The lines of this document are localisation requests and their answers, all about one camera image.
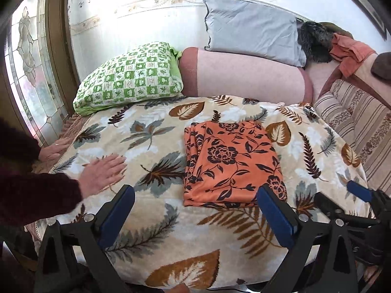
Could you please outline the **person's left hand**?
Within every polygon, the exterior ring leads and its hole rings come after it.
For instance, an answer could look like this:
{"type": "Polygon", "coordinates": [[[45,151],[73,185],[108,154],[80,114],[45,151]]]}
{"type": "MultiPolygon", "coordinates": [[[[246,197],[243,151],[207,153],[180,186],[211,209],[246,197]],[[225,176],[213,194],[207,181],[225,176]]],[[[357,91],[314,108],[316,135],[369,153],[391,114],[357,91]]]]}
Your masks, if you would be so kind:
{"type": "Polygon", "coordinates": [[[42,147],[38,160],[41,162],[45,161],[58,161],[61,158],[61,155],[67,150],[70,146],[72,140],[68,138],[61,138],[56,140],[53,144],[47,147],[42,147]]]}

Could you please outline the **dark red sleeve forearm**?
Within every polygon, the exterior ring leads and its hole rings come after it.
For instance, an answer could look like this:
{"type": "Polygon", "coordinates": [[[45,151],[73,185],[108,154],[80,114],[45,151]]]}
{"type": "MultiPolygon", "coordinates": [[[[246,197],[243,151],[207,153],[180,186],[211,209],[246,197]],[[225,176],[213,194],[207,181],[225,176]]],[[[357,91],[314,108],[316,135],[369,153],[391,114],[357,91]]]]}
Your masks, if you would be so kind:
{"type": "Polygon", "coordinates": [[[63,173],[33,173],[38,142],[1,121],[1,224],[24,226],[71,212],[82,201],[79,183],[63,173]]]}

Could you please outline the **person's right hand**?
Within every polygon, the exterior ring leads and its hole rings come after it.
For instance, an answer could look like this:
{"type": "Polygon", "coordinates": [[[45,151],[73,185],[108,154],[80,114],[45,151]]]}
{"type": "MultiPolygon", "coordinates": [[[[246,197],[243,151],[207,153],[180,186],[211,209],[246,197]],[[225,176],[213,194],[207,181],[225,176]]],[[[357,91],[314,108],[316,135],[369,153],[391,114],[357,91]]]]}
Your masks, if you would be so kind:
{"type": "Polygon", "coordinates": [[[82,199],[98,194],[122,180],[127,167],[125,161],[126,157],[111,154],[87,164],[78,179],[82,199]]]}

